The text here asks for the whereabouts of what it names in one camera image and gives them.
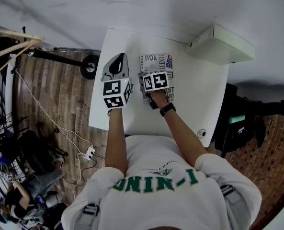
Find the newspaper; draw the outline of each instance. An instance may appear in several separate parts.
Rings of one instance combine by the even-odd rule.
[[[141,72],[151,74],[166,71],[170,87],[167,89],[171,102],[174,102],[174,74],[171,55],[146,55],[140,56]],[[147,97],[143,95],[143,103],[147,103]]]

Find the white wall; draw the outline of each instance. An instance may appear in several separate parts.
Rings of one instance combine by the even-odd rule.
[[[26,26],[55,46],[100,49],[108,27],[188,43],[213,23],[256,47],[229,82],[255,99],[284,97],[284,0],[0,0],[1,26]]]

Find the black wristwatch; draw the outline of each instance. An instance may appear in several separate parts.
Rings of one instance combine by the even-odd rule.
[[[170,109],[174,109],[174,111],[176,111],[174,105],[173,105],[171,102],[168,103],[168,105],[166,105],[165,107],[163,107],[163,108],[160,110],[160,113],[161,113],[162,117],[164,117],[164,115],[165,115]]]

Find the hand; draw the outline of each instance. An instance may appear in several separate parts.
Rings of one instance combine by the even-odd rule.
[[[161,90],[151,91],[150,96],[157,104],[159,109],[162,109],[163,107],[168,105],[168,102],[166,101],[166,94],[163,91]]]

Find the white t-shirt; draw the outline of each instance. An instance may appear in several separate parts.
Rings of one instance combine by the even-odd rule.
[[[131,136],[126,145],[125,177],[109,167],[94,173],[64,211],[64,230],[235,230],[256,219],[258,188],[225,159],[204,154],[193,168],[167,137]]]

